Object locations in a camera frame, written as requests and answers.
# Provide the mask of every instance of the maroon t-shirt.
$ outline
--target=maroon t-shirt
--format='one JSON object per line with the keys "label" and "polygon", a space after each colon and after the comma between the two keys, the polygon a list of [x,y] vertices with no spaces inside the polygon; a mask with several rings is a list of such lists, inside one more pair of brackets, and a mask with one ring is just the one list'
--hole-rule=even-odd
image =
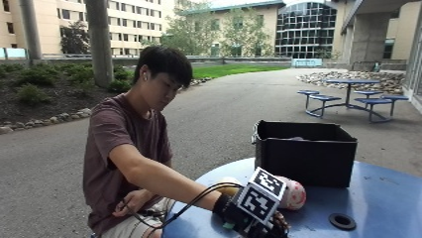
{"label": "maroon t-shirt", "polygon": [[85,203],[91,208],[87,226],[95,234],[103,233],[129,217],[114,217],[111,212],[129,191],[139,188],[127,182],[107,159],[110,150],[122,144],[133,145],[142,156],[159,163],[171,159],[163,115],[151,110],[150,118],[142,118],[119,94],[95,105],[89,119],[82,192]]}

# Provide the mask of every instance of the black and white pattern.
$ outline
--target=black and white pattern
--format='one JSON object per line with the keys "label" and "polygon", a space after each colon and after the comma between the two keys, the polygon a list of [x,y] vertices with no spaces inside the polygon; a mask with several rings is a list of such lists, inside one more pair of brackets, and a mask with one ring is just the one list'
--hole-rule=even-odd
{"label": "black and white pattern", "polygon": [[243,196],[236,204],[259,222],[264,223],[274,213],[276,203],[252,186],[243,191]]}
{"label": "black and white pattern", "polygon": [[286,184],[262,168],[256,168],[248,182],[255,184],[260,189],[276,197],[278,200],[280,200]]}

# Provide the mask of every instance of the asphalt ground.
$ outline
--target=asphalt ground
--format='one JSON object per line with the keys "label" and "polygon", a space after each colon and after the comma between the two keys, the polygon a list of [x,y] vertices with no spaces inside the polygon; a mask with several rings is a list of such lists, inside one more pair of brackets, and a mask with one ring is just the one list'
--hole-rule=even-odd
{"label": "asphalt ground", "polygon": [[[304,113],[300,89],[344,98],[346,90],[315,86],[295,76],[330,69],[286,69],[217,78],[181,92],[163,114],[174,168],[197,179],[213,168],[254,157],[258,120],[336,123],[356,138],[354,159],[422,177],[422,115],[398,101],[394,120],[367,123],[367,113]],[[311,101],[311,107],[319,106]],[[388,113],[388,106],[375,107]],[[0,237],[87,237],[81,163],[87,120],[0,136]]]}

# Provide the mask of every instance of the rock border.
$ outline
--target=rock border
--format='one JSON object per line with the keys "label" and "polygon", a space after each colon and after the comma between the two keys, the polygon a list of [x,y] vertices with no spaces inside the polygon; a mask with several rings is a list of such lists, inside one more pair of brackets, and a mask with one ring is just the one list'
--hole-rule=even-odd
{"label": "rock border", "polygon": [[[190,86],[195,86],[201,83],[207,82],[209,80],[211,80],[210,77],[194,79],[190,83]],[[65,123],[65,122],[69,122],[69,121],[73,121],[73,120],[77,120],[81,118],[86,118],[89,116],[90,116],[90,109],[82,108],[73,113],[63,112],[63,113],[50,117],[49,119],[41,119],[41,120],[31,119],[26,123],[15,122],[13,124],[12,122],[5,121],[5,122],[2,122],[2,124],[0,124],[0,135],[9,134],[14,131],[23,131],[23,130],[29,130],[31,128],[38,128],[38,127],[45,127],[45,126],[61,124],[61,123]]]}
{"label": "rock border", "polygon": [[354,84],[352,90],[378,90],[386,94],[402,94],[402,82],[406,79],[404,72],[360,72],[360,71],[330,71],[330,72],[314,72],[310,74],[302,74],[296,76],[298,80],[311,83],[318,86],[331,88],[346,88],[344,83],[326,83],[323,79],[327,78],[360,78],[360,79],[375,79],[379,83],[370,84]]}

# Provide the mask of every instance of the man's hand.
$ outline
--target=man's hand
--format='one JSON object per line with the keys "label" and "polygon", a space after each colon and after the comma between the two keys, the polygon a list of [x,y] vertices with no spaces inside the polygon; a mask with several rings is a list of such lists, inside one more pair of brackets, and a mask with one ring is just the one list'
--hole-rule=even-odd
{"label": "man's hand", "polygon": [[153,198],[154,194],[146,189],[133,190],[122,198],[122,201],[115,205],[113,216],[123,216],[130,212],[137,212],[143,204]]}

